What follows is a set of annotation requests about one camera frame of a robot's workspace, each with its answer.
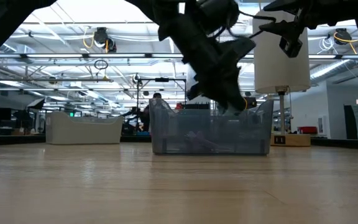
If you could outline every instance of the wooden floor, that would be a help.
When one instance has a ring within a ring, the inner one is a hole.
[[[358,223],[358,150],[155,156],[151,144],[0,146],[0,223]]]

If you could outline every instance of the ceiling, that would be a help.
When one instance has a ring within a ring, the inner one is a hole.
[[[256,0],[246,2],[240,3],[240,10],[249,14],[256,14],[259,11],[259,5],[256,4]],[[87,45],[91,45],[91,36],[97,27],[108,28],[108,34],[117,45],[117,53],[180,53],[170,39],[159,42],[158,26],[153,24],[138,8],[124,0],[58,0],[50,7],[33,12],[7,40],[4,51],[0,51],[0,53],[6,53],[6,47],[10,47],[16,51],[36,54],[85,54],[88,52],[100,54],[104,52],[103,49],[94,44],[90,48],[84,45],[84,41]],[[333,33],[335,28],[338,27],[346,28],[353,38],[358,39],[358,31],[354,21],[340,22],[337,27],[319,26],[316,30],[308,31],[309,53],[311,55],[354,54],[349,45],[331,45],[330,40],[325,40],[325,43],[323,43],[327,34]],[[251,34],[252,18],[240,15],[239,21],[232,30],[236,34]],[[231,39],[232,37],[226,32],[221,36],[221,40]],[[326,49],[329,50],[323,50],[324,45],[328,46]],[[358,42],[354,43],[354,47],[358,53]],[[94,62],[97,59],[84,60],[76,58],[75,60],[67,60],[57,57],[56,60],[51,60],[32,58],[32,64],[26,65],[23,60],[0,58],[0,69],[4,69],[7,73],[11,72],[11,77],[30,77],[35,80],[49,77],[74,79],[71,84],[70,82],[50,84],[40,81],[23,84],[31,87],[53,89],[67,88],[68,85],[91,89],[131,89],[135,88],[132,81],[135,74],[138,74],[141,78],[190,78],[187,77],[189,68],[181,63],[180,58],[166,58],[164,60],[152,58],[106,59],[109,66],[105,70],[97,70],[94,67]],[[310,66],[315,67],[320,63],[311,61]],[[239,78],[240,87],[244,91],[253,90],[254,64],[252,60],[241,62],[239,66],[242,67]],[[103,77],[107,77],[110,82],[100,81]],[[89,81],[75,83],[76,78],[88,79]],[[185,98],[184,92],[181,90],[184,85],[181,86],[181,84],[175,82],[150,82],[144,89],[169,88],[175,90],[162,93],[163,98],[172,99],[170,102],[174,106],[177,101],[183,101]],[[79,98],[75,92],[67,93],[65,91],[64,94],[71,100],[84,101],[83,97]],[[97,92],[97,94],[109,101],[121,103],[121,105],[128,107],[135,103],[133,96],[135,96],[136,91],[126,93],[101,91]],[[141,97],[150,98],[151,95],[142,96],[141,94]]]

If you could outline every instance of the transparent storage container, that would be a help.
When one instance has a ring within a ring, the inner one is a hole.
[[[213,110],[172,110],[162,99],[150,100],[155,154],[268,154],[273,101],[239,116]]]

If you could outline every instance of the wall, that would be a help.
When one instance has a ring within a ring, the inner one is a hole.
[[[301,126],[318,127],[318,118],[325,116],[326,135],[330,138],[328,97],[326,82],[319,86],[311,87],[304,93],[292,93],[292,116],[291,131],[297,131]]]
[[[0,94],[0,107],[23,110],[36,99],[36,97],[31,95],[20,95],[15,92],[9,92],[8,96],[2,96]]]
[[[344,105],[355,105],[358,85],[328,85],[329,125],[331,138],[346,139]]]

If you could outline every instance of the person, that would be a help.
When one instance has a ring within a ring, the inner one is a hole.
[[[159,98],[161,99],[161,93],[154,93],[153,99]],[[147,105],[142,113],[142,116],[140,117],[140,121],[143,122],[143,131],[149,131],[150,129],[150,109],[149,105]]]

